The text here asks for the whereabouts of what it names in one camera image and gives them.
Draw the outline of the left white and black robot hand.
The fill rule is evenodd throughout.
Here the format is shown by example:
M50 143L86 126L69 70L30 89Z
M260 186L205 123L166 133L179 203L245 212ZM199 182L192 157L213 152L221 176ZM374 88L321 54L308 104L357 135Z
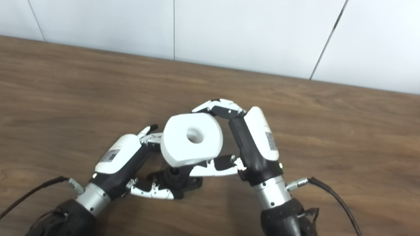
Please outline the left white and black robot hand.
M117 139L95 166L89 184L99 188L111 201L127 194L148 199L183 199L183 192L167 188L159 178L137 177L151 153L160 153L162 134L156 133L156 129L158 125L151 124L137 134L125 134Z

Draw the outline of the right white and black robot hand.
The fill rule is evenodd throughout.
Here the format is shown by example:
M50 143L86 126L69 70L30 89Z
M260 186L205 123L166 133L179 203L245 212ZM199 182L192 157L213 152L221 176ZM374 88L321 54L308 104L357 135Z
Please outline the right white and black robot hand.
M207 113L228 120L228 126L239 148L239 157L225 155L196 163L192 177L222 177L238 174L250 186L260 185L283 175L279 150L261 108L244 110L227 99L211 99L191 111Z

